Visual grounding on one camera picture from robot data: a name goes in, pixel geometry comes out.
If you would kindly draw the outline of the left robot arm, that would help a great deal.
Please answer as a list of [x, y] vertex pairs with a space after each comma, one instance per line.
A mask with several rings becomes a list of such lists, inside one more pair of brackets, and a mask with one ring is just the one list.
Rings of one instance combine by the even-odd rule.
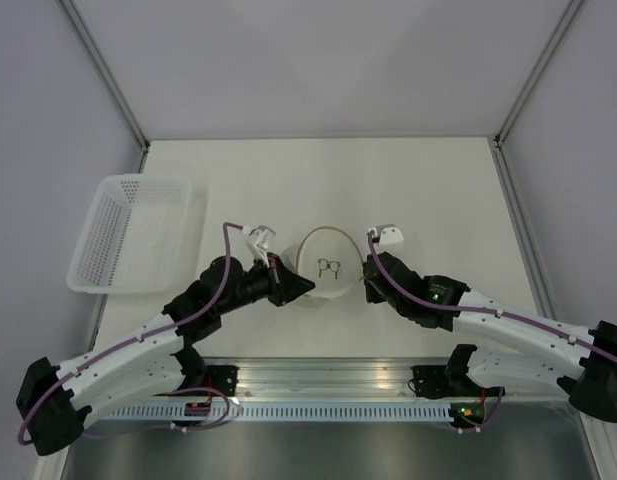
[[32, 362], [15, 401], [23, 420], [18, 442], [48, 456], [108, 412], [140, 398], [174, 391], [197, 395], [206, 384], [206, 365], [194, 346], [221, 327], [223, 315], [260, 300], [283, 307], [314, 287], [273, 253], [249, 270], [234, 257], [214, 259], [125, 339], [57, 364], [47, 357]]

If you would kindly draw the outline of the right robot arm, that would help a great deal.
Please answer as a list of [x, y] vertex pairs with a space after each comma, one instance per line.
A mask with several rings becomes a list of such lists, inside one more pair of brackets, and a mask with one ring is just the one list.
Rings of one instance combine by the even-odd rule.
[[388, 252], [368, 256], [362, 271], [368, 303], [386, 303], [422, 328], [515, 350], [512, 360], [499, 360], [474, 345], [457, 346], [444, 371], [451, 392], [544, 383], [580, 412], [617, 423], [617, 325], [589, 328], [511, 310], [450, 277], [421, 277]]

